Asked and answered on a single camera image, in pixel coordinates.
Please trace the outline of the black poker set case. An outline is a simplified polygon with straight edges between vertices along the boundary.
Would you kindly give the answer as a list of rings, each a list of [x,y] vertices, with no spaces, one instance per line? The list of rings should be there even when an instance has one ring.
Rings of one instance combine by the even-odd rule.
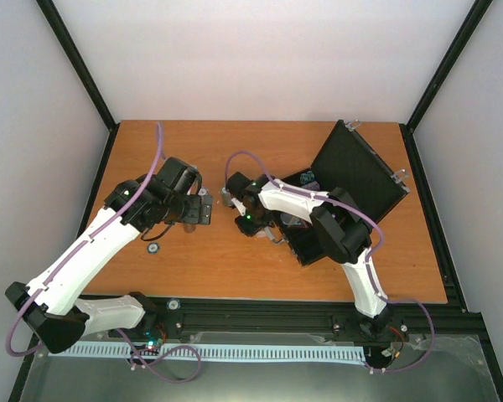
[[[314,174],[314,181],[302,185],[300,174],[308,171]],[[335,123],[309,170],[297,172],[282,181],[317,192],[330,193],[341,188],[350,195],[355,206],[376,224],[409,193],[408,187],[369,143],[342,120]],[[301,265],[310,265],[328,257],[306,222],[278,212],[274,212],[274,216]]]

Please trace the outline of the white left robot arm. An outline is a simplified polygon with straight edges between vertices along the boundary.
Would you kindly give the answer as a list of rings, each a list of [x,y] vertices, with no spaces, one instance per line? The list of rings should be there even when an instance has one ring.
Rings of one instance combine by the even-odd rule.
[[[176,157],[160,170],[119,183],[85,232],[46,271],[5,291],[24,321],[51,353],[62,353],[86,335],[131,329],[156,331],[158,313],[141,292],[108,299],[80,298],[91,280],[122,248],[157,224],[207,225],[212,198],[201,196],[199,171]]]

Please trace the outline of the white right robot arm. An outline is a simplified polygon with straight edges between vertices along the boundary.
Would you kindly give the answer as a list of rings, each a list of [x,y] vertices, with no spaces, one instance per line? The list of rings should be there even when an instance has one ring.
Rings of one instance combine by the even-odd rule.
[[[239,213],[236,225],[248,237],[269,226],[274,212],[306,222],[326,256],[342,266],[356,311],[371,319],[384,312],[387,296],[371,257],[371,231],[379,228],[345,190],[317,192],[266,174],[251,180],[237,172],[226,179],[225,191]]]

